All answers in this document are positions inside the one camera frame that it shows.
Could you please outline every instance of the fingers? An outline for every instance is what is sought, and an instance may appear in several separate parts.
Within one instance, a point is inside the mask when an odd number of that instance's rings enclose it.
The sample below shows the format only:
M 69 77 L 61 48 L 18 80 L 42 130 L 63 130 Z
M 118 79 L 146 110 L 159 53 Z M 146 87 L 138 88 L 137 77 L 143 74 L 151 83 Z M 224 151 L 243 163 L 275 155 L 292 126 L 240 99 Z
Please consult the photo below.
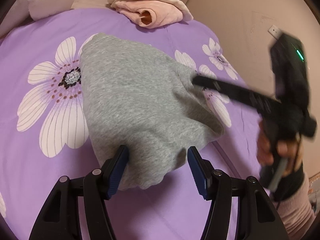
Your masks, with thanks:
M 263 130 L 260 130 L 258 141 L 257 141 L 258 151 L 257 151 L 257 160 L 260 165 L 272 165 L 273 164 L 273 155 L 270 152 L 270 142 L 265 136 Z
M 260 133 L 257 141 L 257 160 L 260 165 L 272 165 L 274 158 L 272 153 L 270 152 L 270 142 L 266 135 L 263 132 L 262 121 L 259 123 Z M 297 171 L 302 163 L 303 157 L 303 147 L 301 146 L 298 150 L 298 142 L 297 140 L 289 140 L 289 141 L 279 141 L 277 144 L 277 151 L 281 157 L 288 158 L 288 165 L 283 174 L 283 176 L 289 175 L 293 170 Z
M 278 154 L 281 157 L 295 158 L 298 149 L 298 142 L 292 141 L 279 141 L 277 145 Z
M 287 168 L 284 171 L 283 177 L 288 176 L 292 171 L 297 171 L 301 164 L 302 164 L 302 159 L 303 159 L 303 145 L 300 146 L 299 151 L 297 152 L 297 147 L 298 147 L 298 143 L 296 142 L 296 146 L 295 146 L 295 151 L 294 153 L 289 153 L 290 150 L 288 150 L 288 152 L 286 153 L 288 157 L 288 165 Z M 297 159 L 296 159 L 296 163 L 295 163 L 295 167 L 293 167 L 294 162 L 295 162 L 295 157 L 297 154 Z

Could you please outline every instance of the pink sleeve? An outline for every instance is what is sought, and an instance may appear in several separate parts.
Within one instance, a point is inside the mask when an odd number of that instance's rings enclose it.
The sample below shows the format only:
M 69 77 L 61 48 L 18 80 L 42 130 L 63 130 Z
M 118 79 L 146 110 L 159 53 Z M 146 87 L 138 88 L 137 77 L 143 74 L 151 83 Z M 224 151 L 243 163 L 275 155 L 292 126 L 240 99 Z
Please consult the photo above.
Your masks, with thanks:
M 287 229 L 290 240 L 300 240 L 315 219 L 308 199 L 309 181 L 305 179 L 300 189 L 290 198 L 280 203 L 278 213 Z

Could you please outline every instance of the green led light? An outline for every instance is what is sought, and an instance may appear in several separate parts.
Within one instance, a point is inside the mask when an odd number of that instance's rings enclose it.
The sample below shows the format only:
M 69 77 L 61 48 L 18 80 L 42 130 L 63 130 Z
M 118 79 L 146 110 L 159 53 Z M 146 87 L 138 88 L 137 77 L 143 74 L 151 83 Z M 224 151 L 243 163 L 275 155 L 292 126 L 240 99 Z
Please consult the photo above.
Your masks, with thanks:
M 301 55 L 300 51 L 297 50 L 297 52 L 298 52 L 298 54 L 299 54 L 299 57 L 300 57 L 300 58 L 302 59 L 302 61 L 303 61 L 304 58 L 303 58 L 303 56 Z

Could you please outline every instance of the pink towel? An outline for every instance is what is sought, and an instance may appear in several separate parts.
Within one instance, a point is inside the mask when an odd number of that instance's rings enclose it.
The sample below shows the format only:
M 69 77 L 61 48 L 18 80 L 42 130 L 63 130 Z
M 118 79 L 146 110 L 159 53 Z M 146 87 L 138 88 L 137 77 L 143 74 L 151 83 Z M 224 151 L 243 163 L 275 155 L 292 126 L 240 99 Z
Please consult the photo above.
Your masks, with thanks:
M 182 20 L 182 12 L 170 3 L 156 0 L 117 1 L 115 9 L 137 25 L 153 29 Z

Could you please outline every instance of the metal screw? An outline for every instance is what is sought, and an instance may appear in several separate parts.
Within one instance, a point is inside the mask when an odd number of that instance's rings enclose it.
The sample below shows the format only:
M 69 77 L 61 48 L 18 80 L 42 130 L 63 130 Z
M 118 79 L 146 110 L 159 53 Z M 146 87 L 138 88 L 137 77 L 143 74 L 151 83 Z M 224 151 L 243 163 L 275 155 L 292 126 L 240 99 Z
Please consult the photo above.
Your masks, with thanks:
M 60 179 L 59 179 L 59 181 L 60 182 L 66 182 L 68 180 L 68 177 L 67 176 L 62 176 Z
M 99 174 L 101 174 L 101 170 L 100 169 L 95 169 L 95 170 L 93 170 L 92 174 L 93 175 L 99 175 Z
M 252 176 L 250 176 L 248 180 L 250 182 L 252 182 L 252 183 L 256 183 L 257 182 L 257 179 L 255 177 L 252 177 Z
M 222 175 L 222 170 L 214 170 L 213 173 L 217 176 L 221 176 Z

